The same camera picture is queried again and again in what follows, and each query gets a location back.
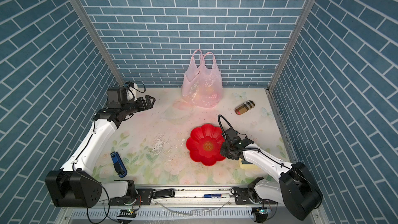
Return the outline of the pink plastic bag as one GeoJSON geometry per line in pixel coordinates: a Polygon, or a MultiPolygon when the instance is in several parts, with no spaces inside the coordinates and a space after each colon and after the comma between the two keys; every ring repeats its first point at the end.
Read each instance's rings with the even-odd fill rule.
{"type": "Polygon", "coordinates": [[[222,76],[212,52],[193,52],[188,69],[183,74],[182,99],[187,103],[213,108],[222,99],[222,76]]]}

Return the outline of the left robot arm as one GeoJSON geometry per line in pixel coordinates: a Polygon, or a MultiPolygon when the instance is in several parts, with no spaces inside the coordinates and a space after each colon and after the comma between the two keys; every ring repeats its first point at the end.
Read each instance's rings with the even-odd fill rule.
{"type": "Polygon", "coordinates": [[[125,205],[134,204],[138,192],[130,180],[101,183],[93,177],[94,167],[108,140],[122,122],[135,113],[153,108],[155,98],[146,95],[125,104],[99,110],[93,124],[73,155],[59,170],[50,171],[45,183],[56,207],[91,208],[99,201],[124,200],[125,205]]]}

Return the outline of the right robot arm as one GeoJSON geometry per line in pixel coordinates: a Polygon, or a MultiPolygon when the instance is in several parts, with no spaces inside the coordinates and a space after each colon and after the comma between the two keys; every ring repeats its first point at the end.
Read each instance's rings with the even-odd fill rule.
{"type": "Polygon", "coordinates": [[[248,137],[242,139],[233,128],[222,130],[224,143],[220,154],[231,160],[242,159],[260,168],[276,182],[263,177],[256,178],[248,185],[254,202],[270,199],[281,202],[299,220],[304,220],[313,210],[319,208],[323,194],[307,166],[283,161],[266,152],[248,137]]]}

